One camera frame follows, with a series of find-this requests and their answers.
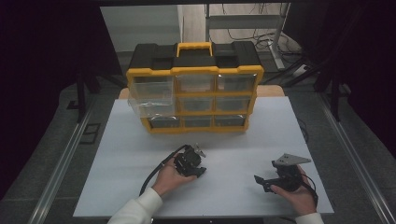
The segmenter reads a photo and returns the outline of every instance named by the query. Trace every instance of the gray bracket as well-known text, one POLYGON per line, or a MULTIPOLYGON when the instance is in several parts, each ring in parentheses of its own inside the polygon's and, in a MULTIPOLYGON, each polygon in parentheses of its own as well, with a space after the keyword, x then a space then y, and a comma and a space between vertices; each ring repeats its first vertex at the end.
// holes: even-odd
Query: gray bracket
POLYGON ((298 156, 293 156, 290 154, 283 154, 277 161, 275 161, 276 165, 285 165, 285 166, 290 166, 290 165, 297 165, 301 163, 307 163, 311 162, 311 160, 303 157, 298 157, 298 156))
POLYGON ((204 158, 206 158, 205 153, 199 148, 198 143, 195 143, 194 152, 204 158))

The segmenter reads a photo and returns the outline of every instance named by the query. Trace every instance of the black cable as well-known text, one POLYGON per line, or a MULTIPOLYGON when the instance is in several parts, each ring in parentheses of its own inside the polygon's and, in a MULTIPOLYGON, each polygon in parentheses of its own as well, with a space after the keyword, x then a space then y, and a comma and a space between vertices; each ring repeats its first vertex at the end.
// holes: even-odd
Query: black cable
POLYGON ((257 5, 257 3, 254 4, 253 9, 251 9, 248 14, 251 14, 251 12, 254 10, 254 8, 256 8, 256 5, 257 5))
MULTIPOLYGON (((262 14, 263 8, 264 8, 264 7, 266 8, 266 6, 267 6, 267 5, 262 4, 262 7, 259 9, 259 14, 262 14)), ((221 8, 222 8, 223 14, 224 14, 224 15, 227 15, 227 11, 225 10, 224 4, 221 4, 221 8)), ((238 41, 238 40, 255 39, 255 40, 256 40, 256 44, 255 44, 256 49, 266 49, 266 48, 268 48, 268 47, 269 47, 268 43, 267 43, 266 45, 263 46, 263 45, 262 45, 262 42, 271 41, 272 39, 271 39, 271 38, 266 38, 266 39, 264 39, 264 40, 261 40, 261 38, 264 37, 264 36, 266 36, 266 35, 271 35, 271 34, 256 35, 256 32, 257 32, 257 29, 255 29, 255 30, 253 31, 252 37, 241 37, 241 38, 236 38, 236 37, 233 37, 233 36, 231 35, 230 29, 227 29, 228 36, 229 36, 232 40, 238 41)))
POLYGON ((188 147, 189 145, 184 145, 178 149, 176 149, 174 152, 172 152, 168 157, 166 157, 165 160, 163 160, 160 164, 158 164, 158 166, 151 172, 151 174, 149 174, 149 176, 146 178, 145 183, 142 186, 142 189, 140 190, 139 196, 142 195, 145 190, 146 187, 148 186, 149 181, 151 180, 151 178, 153 176, 155 176, 155 174, 157 174, 157 172, 159 172, 161 170, 161 168, 163 168, 165 166, 165 164, 167 162, 169 162, 181 149, 188 147))
POLYGON ((288 76, 282 77, 282 78, 279 80, 279 83, 277 83, 277 85, 278 85, 278 86, 282 86, 283 80, 285 80, 285 78, 287 78, 287 77, 292 77, 292 76, 293 76, 293 74, 289 74, 288 76))
POLYGON ((286 59, 284 54, 280 54, 280 57, 282 58, 282 61, 284 61, 284 62, 295 63, 295 62, 289 61, 289 59, 286 59))
POLYGON ((281 73, 277 74, 276 76, 270 77, 267 80, 265 80, 263 83, 261 83, 261 85, 265 85, 267 84, 269 81, 274 80, 278 77, 281 77, 283 75, 286 75, 295 65, 302 63, 305 60, 305 57, 300 58, 297 62, 291 64, 287 69, 285 69, 284 71, 282 71, 281 73))
POLYGON ((287 221, 292 222, 292 223, 297 223, 294 219, 289 218, 289 217, 280 217, 280 219, 287 220, 287 221))
POLYGON ((311 179, 311 177, 309 177, 309 176, 307 176, 307 175, 303 175, 303 176, 305 176, 306 178, 308 178, 310 181, 311 181, 311 183, 314 185, 314 191, 317 191, 317 185, 315 184, 315 182, 311 179))
POLYGON ((309 134, 308 134, 308 130, 306 129, 306 124, 305 124, 305 122, 304 122, 302 119, 297 118, 297 120, 299 121, 300 129, 301 129, 301 131, 303 132, 304 140, 305 140, 306 143, 308 143, 308 141, 309 141, 309 134))
POLYGON ((317 195, 317 191, 315 189, 312 189, 311 186, 309 186, 307 183, 305 183, 304 181, 301 181, 300 183, 301 185, 303 185, 306 189, 308 189, 308 191, 311 193, 312 197, 314 198, 314 203, 315 203, 315 207, 318 207, 318 195, 317 195))

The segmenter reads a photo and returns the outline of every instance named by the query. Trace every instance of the white table surface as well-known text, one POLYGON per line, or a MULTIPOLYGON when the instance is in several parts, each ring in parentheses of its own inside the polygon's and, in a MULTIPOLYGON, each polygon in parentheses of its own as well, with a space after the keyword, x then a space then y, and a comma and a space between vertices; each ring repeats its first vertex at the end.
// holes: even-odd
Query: white table surface
MULTIPOLYGON (((165 195, 154 217, 293 215, 290 204, 264 192, 254 175, 277 178, 271 161, 284 153, 311 158, 288 97, 258 97, 245 133, 151 134, 127 100, 116 100, 74 217, 111 217, 137 198, 151 171, 172 151, 199 143, 206 172, 165 195)), ((314 162, 302 164, 317 186, 318 211, 333 213, 314 162)))

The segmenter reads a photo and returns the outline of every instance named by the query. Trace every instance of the human hand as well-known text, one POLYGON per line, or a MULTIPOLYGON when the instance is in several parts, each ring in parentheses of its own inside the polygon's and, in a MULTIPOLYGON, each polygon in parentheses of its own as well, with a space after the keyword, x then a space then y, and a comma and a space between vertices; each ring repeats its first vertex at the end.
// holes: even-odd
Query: human hand
POLYGON ((196 178, 196 175, 187 177, 180 175, 175 167, 175 158, 172 158, 160 170, 152 188, 160 196, 163 196, 165 193, 177 189, 179 186, 191 182, 196 178))
MULTIPOLYGON (((310 186, 308 179, 305 176, 305 171, 300 167, 300 165, 297 165, 297 166, 298 166, 298 169, 300 170, 300 173, 303 175, 303 181, 307 185, 310 186)), ((291 205, 293 206, 294 210, 300 216, 304 216, 304 215, 308 215, 308 214, 317 212, 314 198, 312 197, 309 190, 306 189, 304 186, 300 186, 294 192, 288 192, 278 186, 272 185, 271 190, 274 193, 279 194, 280 196, 282 196, 286 200, 288 200, 291 203, 291 205)))

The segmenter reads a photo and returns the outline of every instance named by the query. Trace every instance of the aluminum rail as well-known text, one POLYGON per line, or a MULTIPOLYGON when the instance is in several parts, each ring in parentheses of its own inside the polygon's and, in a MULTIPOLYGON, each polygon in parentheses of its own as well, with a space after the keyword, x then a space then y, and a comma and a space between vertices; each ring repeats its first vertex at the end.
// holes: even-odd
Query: aluminum rail
POLYGON ((78 146, 78 142, 84 132, 84 129, 90 119, 92 108, 94 102, 96 101, 96 96, 94 95, 89 102, 88 109, 85 113, 85 116, 82 118, 81 122, 76 125, 73 134, 67 143, 64 153, 59 159, 52 175, 49 178, 49 182, 47 186, 44 188, 44 191, 38 200, 37 205, 35 206, 35 210, 33 214, 30 216, 28 224, 41 224, 44 223, 47 214, 50 210, 50 207, 55 199, 56 193, 58 192, 59 187, 64 179, 64 175, 67 171, 67 168, 70 164, 70 161, 73 158, 74 152, 78 146))
POLYGON ((334 116, 332 115, 331 110, 329 109, 329 102, 326 99, 325 93, 318 93, 318 98, 322 103, 322 108, 326 114, 327 119, 329 120, 332 128, 334 129, 335 134, 339 142, 341 143, 346 156, 352 164, 355 173, 357 174, 361 184, 367 192, 369 199, 371 200, 375 211, 378 213, 379 218, 384 224, 396 224, 396 220, 394 215, 391 213, 389 209, 389 205, 385 200, 384 196, 381 193, 378 185, 371 178, 368 173, 366 167, 364 166, 363 161, 361 160, 356 148, 353 146, 349 137, 347 136, 346 131, 343 128, 341 122, 338 122, 334 116))

